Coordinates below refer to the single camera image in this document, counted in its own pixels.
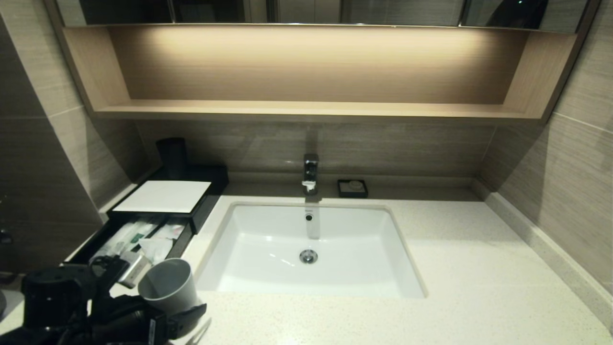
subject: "mirror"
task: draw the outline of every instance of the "mirror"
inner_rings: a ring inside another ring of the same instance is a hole
[[[463,26],[575,33],[588,0],[467,0]]]
[[[65,26],[172,23],[168,0],[57,0]]]
[[[457,26],[464,0],[173,0],[177,23]]]

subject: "soap dish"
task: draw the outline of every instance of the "soap dish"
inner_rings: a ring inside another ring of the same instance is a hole
[[[338,196],[341,198],[368,198],[364,180],[338,180]]]

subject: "sink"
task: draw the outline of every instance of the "sink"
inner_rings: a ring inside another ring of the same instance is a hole
[[[386,209],[235,205],[199,290],[424,298]]]

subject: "white card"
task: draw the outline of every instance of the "white card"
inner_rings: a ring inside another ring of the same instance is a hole
[[[211,182],[147,181],[113,211],[190,213]]]

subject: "gray cup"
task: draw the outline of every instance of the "gray cup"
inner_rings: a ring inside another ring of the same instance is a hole
[[[179,258],[164,260],[152,267],[139,282],[139,295],[168,316],[199,304],[191,267]]]

